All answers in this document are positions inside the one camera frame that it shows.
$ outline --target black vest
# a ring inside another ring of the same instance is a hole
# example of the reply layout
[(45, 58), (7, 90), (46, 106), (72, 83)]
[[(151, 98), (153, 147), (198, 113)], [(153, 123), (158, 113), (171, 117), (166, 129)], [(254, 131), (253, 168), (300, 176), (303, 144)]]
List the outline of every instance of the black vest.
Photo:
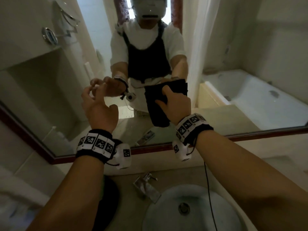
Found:
[(167, 24), (161, 20), (158, 22), (158, 36), (154, 43), (144, 50), (139, 50), (133, 46), (123, 32), (123, 38), (128, 49), (128, 77), (144, 83), (147, 78), (165, 77), (171, 74), (171, 67), (162, 39), (166, 27)]

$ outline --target person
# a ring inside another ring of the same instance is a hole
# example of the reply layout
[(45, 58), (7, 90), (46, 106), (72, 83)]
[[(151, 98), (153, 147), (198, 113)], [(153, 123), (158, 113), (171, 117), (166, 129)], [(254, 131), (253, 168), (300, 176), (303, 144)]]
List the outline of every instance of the person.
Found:
[[(148, 113), (144, 87), (173, 79), (186, 80), (188, 64), (180, 30), (161, 20), (166, 14), (167, 0), (131, 2), (136, 18), (119, 26), (112, 36), (111, 71), (113, 78), (121, 77), (136, 95), (135, 100), (129, 100), (130, 106)], [(125, 92), (126, 85), (113, 78), (96, 78), (91, 85), (105, 82), (106, 96), (117, 97)]]
[[(112, 133), (118, 122), (116, 105), (107, 107), (108, 85), (84, 89), (83, 109), (92, 129)], [(164, 86), (167, 104), (156, 101), (177, 125), (191, 114), (190, 99)], [(262, 159), (224, 136), (207, 130), (196, 141), (196, 149), (222, 186), (258, 230), (307, 230), (308, 193)], [(28, 231), (91, 230), (100, 198), (104, 164), (89, 155), (78, 157)]]

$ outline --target black towel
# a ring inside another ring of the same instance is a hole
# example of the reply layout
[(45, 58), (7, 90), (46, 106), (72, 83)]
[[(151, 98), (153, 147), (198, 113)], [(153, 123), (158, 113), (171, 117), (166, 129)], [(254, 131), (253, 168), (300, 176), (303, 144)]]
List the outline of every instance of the black towel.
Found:
[(187, 96), (188, 85), (185, 79), (164, 82), (153, 86), (145, 86), (145, 98), (147, 100), (148, 111), (152, 123), (156, 127), (168, 127), (170, 125), (170, 120), (159, 105), (155, 103), (156, 100), (161, 100), (167, 104), (167, 97), (162, 93), (162, 89), (165, 85), (168, 85), (173, 92), (182, 93)]

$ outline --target sleeve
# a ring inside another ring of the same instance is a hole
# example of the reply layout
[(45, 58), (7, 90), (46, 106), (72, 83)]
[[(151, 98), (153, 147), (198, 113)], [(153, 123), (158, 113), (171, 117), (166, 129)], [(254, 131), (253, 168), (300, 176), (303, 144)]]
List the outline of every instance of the sleeve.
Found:
[(169, 61), (176, 55), (186, 56), (184, 38), (180, 30), (174, 27), (172, 23), (165, 29), (164, 42), (166, 42), (166, 52)]
[(124, 38), (115, 31), (112, 35), (111, 42), (111, 59), (110, 65), (114, 65), (118, 62), (127, 62), (128, 63), (128, 49), (125, 44)]

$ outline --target mirror frame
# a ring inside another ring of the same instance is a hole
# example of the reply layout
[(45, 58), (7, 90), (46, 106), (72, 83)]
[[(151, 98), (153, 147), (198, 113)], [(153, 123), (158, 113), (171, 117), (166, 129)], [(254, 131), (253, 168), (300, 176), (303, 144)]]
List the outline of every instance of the mirror frame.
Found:
[[(29, 128), (27, 128), (2, 102), (0, 102), (0, 120), (24, 140), (34, 151), (43, 157), (50, 164), (72, 163), (75, 155), (56, 156), (48, 147), (39, 140)], [(226, 136), (233, 142), (265, 139), (279, 136), (289, 136), (308, 133), (308, 122), (302, 127), (282, 128), (268, 131), (259, 131)], [(155, 144), (142, 147), (132, 147), (132, 155), (139, 155), (151, 152), (173, 150), (172, 143)]]

